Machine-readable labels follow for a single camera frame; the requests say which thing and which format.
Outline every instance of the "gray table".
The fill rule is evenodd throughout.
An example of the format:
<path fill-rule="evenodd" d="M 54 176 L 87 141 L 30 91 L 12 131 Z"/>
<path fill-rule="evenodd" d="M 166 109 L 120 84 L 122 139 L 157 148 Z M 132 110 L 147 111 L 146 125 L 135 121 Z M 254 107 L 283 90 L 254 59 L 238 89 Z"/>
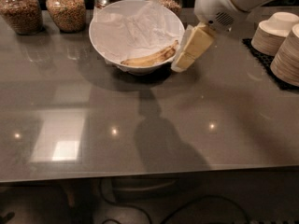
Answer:
<path fill-rule="evenodd" d="M 88 27 L 60 34 L 44 12 L 44 32 L 19 36 L 0 20 L 0 181 L 297 166 L 299 94 L 242 44 L 271 9 L 188 71 L 146 77 L 106 65 Z"/>

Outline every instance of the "black mat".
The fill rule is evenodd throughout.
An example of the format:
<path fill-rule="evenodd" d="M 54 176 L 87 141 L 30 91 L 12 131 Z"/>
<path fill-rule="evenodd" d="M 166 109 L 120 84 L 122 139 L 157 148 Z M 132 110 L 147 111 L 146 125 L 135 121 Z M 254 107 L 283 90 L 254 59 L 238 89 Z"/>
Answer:
<path fill-rule="evenodd" d="M 287 91 L 299 91 L 299 87 L 286 83 L 283 80 L 277 78 L 273 74 L 273 72 L 270 69 L 270 65 L 274 59 L 274 56 L 268 56 L 256 50 L 251 45 L 251 40 L 252 39 L 250 38 L 243 39 L 243 44 L 250 50 L 251 54 L 260 62 L 260 64 L 263 66 L 267 74 L 275 81 L 275 83 L 279 86 L 279 88 L 281 90 L 287 90 Z"/>

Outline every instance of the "floor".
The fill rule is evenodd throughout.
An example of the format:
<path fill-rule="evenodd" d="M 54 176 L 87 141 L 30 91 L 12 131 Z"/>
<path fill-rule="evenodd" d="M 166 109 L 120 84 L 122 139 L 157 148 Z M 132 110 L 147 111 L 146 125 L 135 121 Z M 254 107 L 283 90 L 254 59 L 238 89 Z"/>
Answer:
<path fill-rule="evenodd" d="M 297 224 L 299 220 L 298 171 L 104 178 L 98 180 L 97 193 L 92 193 L 90 179 L 69 181 L 79 203 L 75 208 L 68 207 L 56 181 L 0 187 L 0 224 Z"/>

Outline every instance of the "round white bowl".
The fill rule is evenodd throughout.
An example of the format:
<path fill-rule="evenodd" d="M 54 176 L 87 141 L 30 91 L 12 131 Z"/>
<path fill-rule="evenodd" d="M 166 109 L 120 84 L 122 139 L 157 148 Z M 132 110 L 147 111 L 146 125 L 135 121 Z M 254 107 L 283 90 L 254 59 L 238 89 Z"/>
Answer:
<path fill-rule="evenodd" d="M 146 66 L 146 67 L 144 67 L 144 66 L 132 67 L 132 66 L 121 64 L 120 61 L 116 61 L 116 60 L 113 61 L 113 59 L 111 59 L 111 56 L 108 56 L 107 53 L 103 49 L 103 46 L 105 47 L 106 44 L 104 45 L 105 39 L 103 39 L 102 37 L 107 37 L 107 31 L 104 31 L 103 29 L 99 29 L 99 24 L 101 22 L 104 22 L 102 19 L 104 16 L 103 12 L 105 12 L 105 15 L 107 15 L 107 13 L 109 13 L 109 14 L 113 14 L 113 16 L 116 14 L 117 16 L 122 15 L 125 18 L 128 18 L 128 17 L 134 16 L 135 14 L 137 14 L 138 11 L 140 11 L 140 9 L 142 9 L 144 6 L 148 5 L 149 3 L 153 3 L 153 2 L 146 1 L 146 0 L 123 0 L 120 2 L 113 3 L 101 10 L 97 9 L 93 13 L 93 20 L 92 20 L 90 28 L 89 28 L 89 35 L 90 35 L 90 39 L 93 44 L 93 47 L 106 60 L 106 62 L 113 64 L 113 65 L 117 66 L 118 68 L 120 68 L 120 70 L 122 70 L 124 72 L 131 73 L 133 75 L 149 74 L 149 73 L 153 72 L 154 70 L 160 68 L 162 65 L 164 65 L 166 63 L 171 63 L 173 61 L 174 57 L 172 57 L 162 63 L 156 63 L 153 66 Z M 165 28 L 166 28 L 165 32 L 176 35 L 176 38 L 178 41 L 178 47 L 179 47 L 181 39 L 185 33 L 185 29 L 184 29 L 184 26 L 183 26 L 181 20 L 171 10 L 159 5 L 159 12 L 157 12 L 155 16 L 152 16 L 150 18 L 155 20 L 155 19 L 160 19 L 161 16 L 164 17 Z M 113 36 L 113 30 L 111 30 L 111 29 L 114 29 L 114 28 L 109 27 L 108 29 L 109 29 L 109 34 L 111 35 L 111 39 L 113 39 L 113 42 L 115 44 L 120 42 L 119 38 Z M 169 40 L 169 42 L 167 44 L 165 44 L 165 47 L 169 46 L 172 43 L 173 43 L 173 40 L 172 41 Z M 109 50 L 112 51 L 111 53 L 117 54 L 117 51 L 113 50 L 113 49 L 114 49 L 113 45 L 110 45 Z M 150 55 L 151 53 L 154 53 L 156 51 L 158 51 L 158 50 L 151 50 L 148 55 Z"/>

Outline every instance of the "stack of bowls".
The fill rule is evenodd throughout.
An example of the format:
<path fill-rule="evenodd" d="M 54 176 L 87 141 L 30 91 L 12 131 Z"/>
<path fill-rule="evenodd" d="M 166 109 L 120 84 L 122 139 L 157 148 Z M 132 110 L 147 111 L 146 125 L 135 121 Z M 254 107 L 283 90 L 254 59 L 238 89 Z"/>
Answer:
<path fill-rule="evenodd" d="M 261 21 L 251 45 L 268 56 L 275 56 L 299 17 L 289 12 L 277 12 L 269 20 Z"/>
<path fill-rule="evenodd" d="M 292 27 L 270 68 L 276 77 L 299 86 L 299 24 Z"/>

